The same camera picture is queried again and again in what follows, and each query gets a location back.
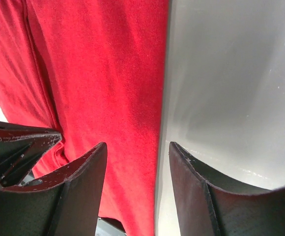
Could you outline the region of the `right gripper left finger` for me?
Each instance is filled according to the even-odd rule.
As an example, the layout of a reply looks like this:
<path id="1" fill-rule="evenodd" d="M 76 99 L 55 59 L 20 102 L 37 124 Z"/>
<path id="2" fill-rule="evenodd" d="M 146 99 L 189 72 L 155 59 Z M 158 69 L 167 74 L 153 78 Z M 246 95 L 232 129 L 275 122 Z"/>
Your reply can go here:
<path id="1" fill-rule="evenodd" d="M 24 186 L 0 189 L 0 236 L 93 236 L 107 144 Z"/>

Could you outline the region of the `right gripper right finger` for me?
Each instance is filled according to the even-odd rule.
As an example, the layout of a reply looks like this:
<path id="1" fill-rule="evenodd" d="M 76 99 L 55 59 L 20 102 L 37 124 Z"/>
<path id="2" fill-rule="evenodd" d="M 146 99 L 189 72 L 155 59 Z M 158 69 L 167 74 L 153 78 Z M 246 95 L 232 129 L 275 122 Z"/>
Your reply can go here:
<path id="1" fill-rule="evenodd" d="M 169 145 L 173 193 L 183 236 L 285 236 L 285 186 L 263 189 L 233 179 Z"/>

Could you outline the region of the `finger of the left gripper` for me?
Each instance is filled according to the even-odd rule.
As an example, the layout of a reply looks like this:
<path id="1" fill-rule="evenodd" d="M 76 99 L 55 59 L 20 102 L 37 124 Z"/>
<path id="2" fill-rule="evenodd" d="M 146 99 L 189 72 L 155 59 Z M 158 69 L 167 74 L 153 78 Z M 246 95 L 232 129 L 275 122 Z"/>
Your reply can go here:
<path id="1" fill-rule="evenodd" d="M 61 139 L 59 132 L 49 128 L 0 121 L 0 188 L 19 185 Z"/>

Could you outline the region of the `red t-shirt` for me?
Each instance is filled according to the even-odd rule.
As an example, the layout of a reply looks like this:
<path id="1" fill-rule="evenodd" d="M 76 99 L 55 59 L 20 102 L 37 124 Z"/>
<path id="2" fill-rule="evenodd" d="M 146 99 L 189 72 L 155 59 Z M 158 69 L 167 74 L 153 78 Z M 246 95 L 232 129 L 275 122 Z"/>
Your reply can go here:
<path id="1" fill-rule="evenodd" d="M 168 13 L 166 0 L 0 0 L 2 112 L 62 134 L 34 176 L 105 142 L 99 215 L 129 236 L 155 234 Z"/>

